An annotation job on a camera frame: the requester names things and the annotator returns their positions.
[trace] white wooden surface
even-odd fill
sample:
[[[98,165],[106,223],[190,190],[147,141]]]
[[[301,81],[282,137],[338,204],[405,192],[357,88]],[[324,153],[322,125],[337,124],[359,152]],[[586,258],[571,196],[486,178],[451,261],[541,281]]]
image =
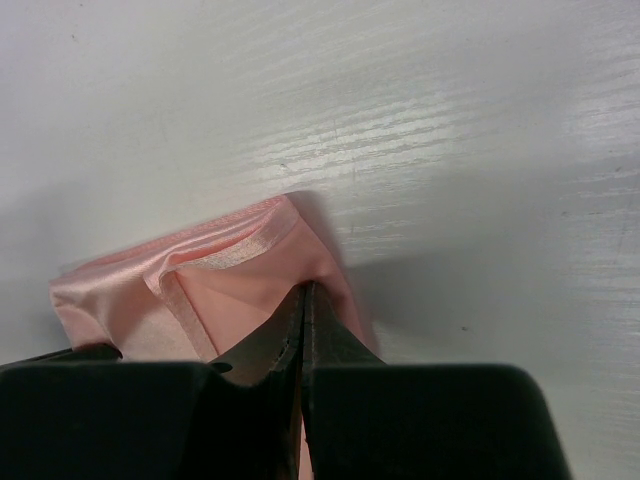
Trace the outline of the white wooden surface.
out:
[[[0,363],[49,278],[296,190],[390,361],[507,361],[640,478],[635,0],[0,5]]]

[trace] fabric fold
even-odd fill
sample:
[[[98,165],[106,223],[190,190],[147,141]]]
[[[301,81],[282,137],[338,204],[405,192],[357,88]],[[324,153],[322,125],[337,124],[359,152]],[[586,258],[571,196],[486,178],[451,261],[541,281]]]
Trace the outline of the fabric fold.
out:
[[[74,348],[113,344],[126,360],[210,361],[315,280],[365,344],[336,260],[286,196],[89,262],[50,284]]]

